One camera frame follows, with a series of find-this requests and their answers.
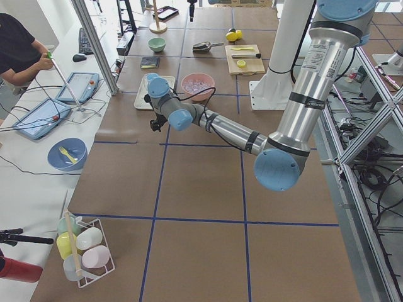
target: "wooden cutting board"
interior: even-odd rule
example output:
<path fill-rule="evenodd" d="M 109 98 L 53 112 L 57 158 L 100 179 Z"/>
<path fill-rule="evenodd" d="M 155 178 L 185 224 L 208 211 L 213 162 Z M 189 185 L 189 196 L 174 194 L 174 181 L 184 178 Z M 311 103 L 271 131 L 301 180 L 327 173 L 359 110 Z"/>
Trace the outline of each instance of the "wooden cutting board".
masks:
<path fill-rule="evenodd" d="M 233 50 L 231 48 L 234 47 L 253 47 L 254 50 Z M 262 59 L 233 59 L 231 58 L 232 54 L 236 55 L 244 55 L 250 53 L 260 53 L 259 48 L 256 44 L 248 44 L 248 45 L 226 45 L 225 46 L 225 54 L 227 56 L 228 61 L 228 69 L 229 74 L 264 74 L 266 71 L 263 66 Z M 240 68 L 237 66 L 238 60 L 244 60 L 246 62 L 246 67 Z"/>

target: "yellow lemon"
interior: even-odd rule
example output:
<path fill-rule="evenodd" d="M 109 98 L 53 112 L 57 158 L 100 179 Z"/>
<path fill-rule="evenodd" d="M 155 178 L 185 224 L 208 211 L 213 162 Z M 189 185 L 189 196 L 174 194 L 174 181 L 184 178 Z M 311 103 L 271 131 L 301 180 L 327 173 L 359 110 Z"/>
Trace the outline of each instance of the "yellow lemon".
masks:
<path fill-rule="evenodd" d="M 226 39 L 227 39 L 228 41 L 230 41 L 230 42 L 234 42 L 234 41 L 236 41 L 236 40 L 238 39 L 238 35 L 237 35 L 236 33 L 234 33 L 233 31 L 227 33 L 227 34 L 225 35 L 225 37 L 226 37 Z"/>
<path fill-rule="evenodd" d="M 241 30 L 237 30 L 235 33 L 237 34 L 237 40 L 242 39 L 242 31 Z"/>

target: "keyboard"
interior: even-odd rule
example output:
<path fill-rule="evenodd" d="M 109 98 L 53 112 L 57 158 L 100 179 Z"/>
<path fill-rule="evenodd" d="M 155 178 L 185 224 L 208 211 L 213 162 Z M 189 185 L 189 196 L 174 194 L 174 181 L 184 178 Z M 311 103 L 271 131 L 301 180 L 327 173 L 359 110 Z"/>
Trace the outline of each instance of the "keyboard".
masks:
<path fill-rule="evenodd" d="M 80 28 L 78 33 L 78 52 L 85 55 L 92 55 L 94 53 L 84 28 Z"/>

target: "red bottle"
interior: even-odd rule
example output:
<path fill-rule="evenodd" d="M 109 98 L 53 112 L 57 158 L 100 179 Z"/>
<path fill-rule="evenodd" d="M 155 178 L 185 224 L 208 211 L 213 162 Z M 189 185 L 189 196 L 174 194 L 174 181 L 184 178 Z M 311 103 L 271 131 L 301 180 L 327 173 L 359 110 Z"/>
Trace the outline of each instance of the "red bottle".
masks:
<path fill-rule="evenodd" d="M 0 278 L 34 283 L 39 280 L 41 273 L 40 266 L 0 257 Z"/>

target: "computer mouse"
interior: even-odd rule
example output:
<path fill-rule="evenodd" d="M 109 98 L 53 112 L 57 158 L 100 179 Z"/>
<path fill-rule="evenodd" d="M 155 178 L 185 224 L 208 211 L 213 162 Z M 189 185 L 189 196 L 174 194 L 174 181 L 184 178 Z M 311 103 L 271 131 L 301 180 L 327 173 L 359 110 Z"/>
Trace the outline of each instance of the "computer mouse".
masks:
<path fill-rule="evenodd" d="M 87 56 L 83 53 L 76 53 L 73 55 L 73 62 L 80 62 L 87 59 Z"/>

